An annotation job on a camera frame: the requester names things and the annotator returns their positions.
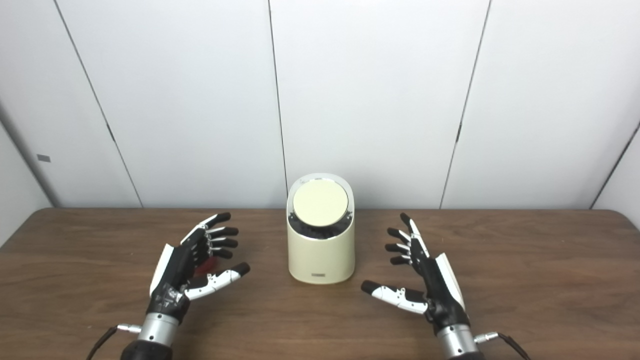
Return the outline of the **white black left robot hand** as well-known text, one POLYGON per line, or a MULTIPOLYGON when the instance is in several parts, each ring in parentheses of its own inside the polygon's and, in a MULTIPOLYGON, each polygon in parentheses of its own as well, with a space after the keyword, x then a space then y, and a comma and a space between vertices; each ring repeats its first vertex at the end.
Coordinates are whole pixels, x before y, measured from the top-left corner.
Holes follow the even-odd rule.
POLYGON ((190 230, 177 246, 165 244, 150 284, 150 301, 146 313, 157 313, 182 324, 192 301, 210 296, 250 271, 247 262, 218 271, 197 275, 198 269, 213 258, 231 259, 231 249, 239 230, 220 227, 231 219, 229 212, 214 214, 190 230))

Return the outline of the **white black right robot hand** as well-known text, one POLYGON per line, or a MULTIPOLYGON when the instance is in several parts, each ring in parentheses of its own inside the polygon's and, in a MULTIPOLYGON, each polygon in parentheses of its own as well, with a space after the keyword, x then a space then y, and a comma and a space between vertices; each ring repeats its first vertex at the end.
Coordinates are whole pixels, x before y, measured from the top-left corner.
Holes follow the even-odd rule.
POLYGON ((448 286, 440 262, 430 255, 414 219, 404 212, 400 214, 400 219, 407 231, 388 228, 387 233, 399 242, 386 244, 385 250, 398 253, 390 259, 390 263, 410 266, 422 279, 425 290, 383 285, 371 280, 364 280, 361 290, 398 309, 424 316, 435 334, 448 327, 470 326, 464 306, 448 286))

